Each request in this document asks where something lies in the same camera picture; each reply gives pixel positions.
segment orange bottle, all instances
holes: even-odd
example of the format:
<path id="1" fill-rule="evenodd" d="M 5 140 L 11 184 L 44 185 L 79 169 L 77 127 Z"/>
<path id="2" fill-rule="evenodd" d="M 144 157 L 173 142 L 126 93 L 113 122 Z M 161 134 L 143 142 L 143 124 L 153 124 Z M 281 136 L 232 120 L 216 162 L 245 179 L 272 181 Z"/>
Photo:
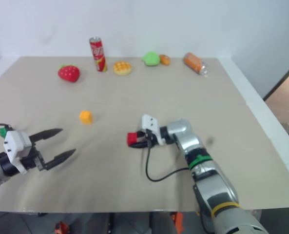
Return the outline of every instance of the orange bottle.
<path id="1" fill-rule="evenodd" d="M 187 53 L 184 56 L 183 61 L 199 75 L 205 75 L 208 72 L 208 65 L 192 53 Z"/>

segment toy strawberry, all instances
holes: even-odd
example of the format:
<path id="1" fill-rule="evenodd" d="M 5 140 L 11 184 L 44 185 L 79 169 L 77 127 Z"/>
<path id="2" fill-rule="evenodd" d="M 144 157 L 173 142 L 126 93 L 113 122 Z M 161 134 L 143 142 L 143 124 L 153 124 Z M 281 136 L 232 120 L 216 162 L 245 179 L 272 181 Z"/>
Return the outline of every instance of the toy strawberry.
<path id="1" fill-rule="evenodd" d="M 58 71 L 58 76 L 69 82 L 76 82 L 79 78 L 79 75 L 79 69 L 73 65 L 63 65 Z"/>

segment yellow band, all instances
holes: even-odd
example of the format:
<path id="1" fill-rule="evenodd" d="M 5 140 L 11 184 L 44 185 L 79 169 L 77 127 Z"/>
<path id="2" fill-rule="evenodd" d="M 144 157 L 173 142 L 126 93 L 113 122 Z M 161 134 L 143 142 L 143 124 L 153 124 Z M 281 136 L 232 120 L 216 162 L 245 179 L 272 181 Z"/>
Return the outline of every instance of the yellow band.
<path id="1" fill-rule="evenodd" d="M 236 202 L 231 202 L 231 201 L 221 203 L 221 204 L 217 205 L 215 208 L 213 208 L 213 210 L 212 210 L 212 212 L 211 212 L 212 219 L 214 218 L 214 214 L 215 214 L 218 210 L 220 210 L 220 209 L 222 209 L 222 208 L 224 208 L 224 207 L 227 207 L 227 206 L 236 206 L 236 207 L 239 207 L 240 205 L 237 204 Z"/>

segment toy fruit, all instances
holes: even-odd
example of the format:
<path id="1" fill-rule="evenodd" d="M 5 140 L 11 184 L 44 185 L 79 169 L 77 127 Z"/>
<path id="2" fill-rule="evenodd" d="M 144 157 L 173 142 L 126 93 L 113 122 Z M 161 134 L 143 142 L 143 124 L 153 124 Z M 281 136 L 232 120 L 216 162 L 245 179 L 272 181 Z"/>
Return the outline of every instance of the toy fruit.
<path id="1" fill-rule="evenodd" d="M 80 71 L 73 65 L 63 65 L 58 71 L 58 76 L 69 82 L 76 82 L 79 78 Z"/>
<path id="2" fill-rule="evenodd" d="M 148 52 L 142 60 L 144 61 L 145 65 L 147 66 L 157 66 L 160 62 L 160 58 L 157 53 L 155 52 Z"/>
<path id="3" fill-rule="evenodd" d="M 160 58 L 161 64 L 164 64 L 166 66 L 168 66 L 170 64 L 171 59 L 167 55 L 160 55 L 159 58 Z"/>
<path id="4" fill-rule="evenodd" d="M 119 76 L 128 75 L 131 72 L 131 64 L 128 62 L 116 62 L 113 66 L 113 71 Z"/>

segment yellow cube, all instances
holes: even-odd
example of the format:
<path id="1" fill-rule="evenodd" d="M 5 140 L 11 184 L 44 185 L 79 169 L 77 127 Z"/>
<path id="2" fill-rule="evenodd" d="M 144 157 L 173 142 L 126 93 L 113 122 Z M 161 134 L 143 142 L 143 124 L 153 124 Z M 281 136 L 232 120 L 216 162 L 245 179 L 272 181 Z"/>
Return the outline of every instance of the yellow cube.
<path id="1" fill-rule="evenodd" d="M 80 112 L 79 118 L 83 124 L 92 124 L 92 114 L 90 111 Z"/>

